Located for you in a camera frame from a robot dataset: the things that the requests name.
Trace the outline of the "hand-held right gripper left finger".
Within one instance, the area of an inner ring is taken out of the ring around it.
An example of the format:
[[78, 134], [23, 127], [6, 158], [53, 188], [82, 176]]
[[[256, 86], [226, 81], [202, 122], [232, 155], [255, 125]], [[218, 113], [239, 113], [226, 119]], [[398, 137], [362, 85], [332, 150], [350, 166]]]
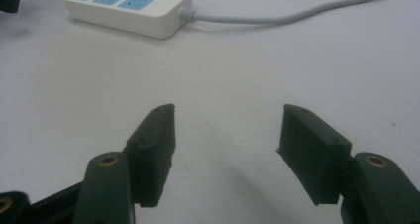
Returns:
[[136, 205], [158, 205], [176, 147], [174, 109], [152, 109], [123, 151], [89, 161], [72, 224], [135, 224]]

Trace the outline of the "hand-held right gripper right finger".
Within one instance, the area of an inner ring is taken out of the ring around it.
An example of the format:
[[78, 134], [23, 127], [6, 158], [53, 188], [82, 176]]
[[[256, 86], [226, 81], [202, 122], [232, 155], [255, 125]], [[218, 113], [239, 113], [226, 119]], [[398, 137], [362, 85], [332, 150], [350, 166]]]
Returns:
[[283, 106], [277, 152], [312, 202], [340, 204], [343, 224], [420, 224], [420, 191], [391, 159], [352, 143], [308, 109]]

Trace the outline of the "white power strip blue sockets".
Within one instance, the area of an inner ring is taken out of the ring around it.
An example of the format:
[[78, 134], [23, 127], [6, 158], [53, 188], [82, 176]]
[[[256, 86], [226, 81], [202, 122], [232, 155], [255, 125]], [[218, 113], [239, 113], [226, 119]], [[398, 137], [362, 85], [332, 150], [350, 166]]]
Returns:
[[192, 9], [192, 0], [63, 1], [76, 20], [156, 39], [174, 35], [185, 24], [179, 11]]

